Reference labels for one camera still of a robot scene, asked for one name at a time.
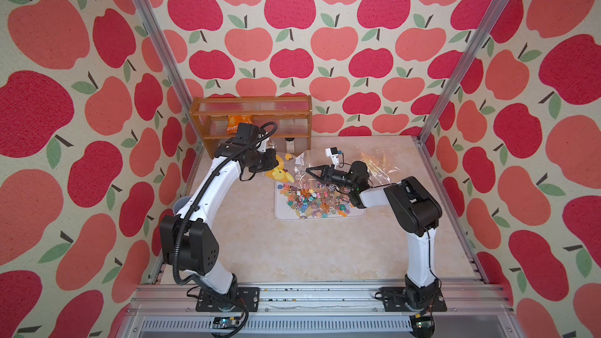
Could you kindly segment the ziploc bag of colourful candies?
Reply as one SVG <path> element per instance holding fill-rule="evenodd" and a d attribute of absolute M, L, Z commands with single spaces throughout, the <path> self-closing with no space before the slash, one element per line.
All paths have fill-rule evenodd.
<path fill-rule="evenodd" d="M 404 168 L 388 162 L 386 159 L 376 160 L 372 166 L 372 183 L 374 186 L 400 183 L 411 174 Z"/>

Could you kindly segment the ziploc bag of yellow candies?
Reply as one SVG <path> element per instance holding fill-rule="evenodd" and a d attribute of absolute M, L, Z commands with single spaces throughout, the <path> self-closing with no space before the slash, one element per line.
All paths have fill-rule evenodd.
<path fill-rule="evenodd" d="M 305 151 L 300 155 L 276 152 L 274 169 L 264 172 L 263 175 L 280 184 L 295 186 L 299 189 L 310 189 L 316 180 L 306 172 L 312 167 L 311 152 Z"/>

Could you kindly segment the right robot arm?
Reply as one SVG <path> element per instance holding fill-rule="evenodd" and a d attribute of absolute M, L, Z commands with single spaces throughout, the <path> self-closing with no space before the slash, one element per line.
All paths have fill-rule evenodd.
<path fill-rule="evenodd" d="M 442 216 L 441 205 L 415 177 L 398 183 L 371 186 L 367 164 L 355 161 L 348 171 L 337 164 L 308 167 L 305 172 L 322 184 L 341 187 L 358 209 L 389 206 L 408 239 L 408 269 L 405 288 L 398 297 L 381 291 L 389 300 L 400 300 L 405 307 L 422 313 L 441 297 L 441 281 L 435 275 L 434 240 Z"/>

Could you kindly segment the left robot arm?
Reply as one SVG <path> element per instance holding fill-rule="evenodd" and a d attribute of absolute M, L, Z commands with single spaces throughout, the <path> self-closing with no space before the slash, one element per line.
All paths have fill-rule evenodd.
<path fill-rule="evenodd" d="M 217 212 L 235 181 L 245 171 L 254 177 L 278 165 L 276 151 L 267 147 L 278 129 L 270 121 L 261 127 L 242 123 L 236 134 L 219 145 L 201 186 L 172 217 L 159 225 L 164 262 L 172 266 L 175 283 L 194 283 L 221 310 L 244 309 L 236 276 L 219 261 L 220 246 L 212 232 Z"/>

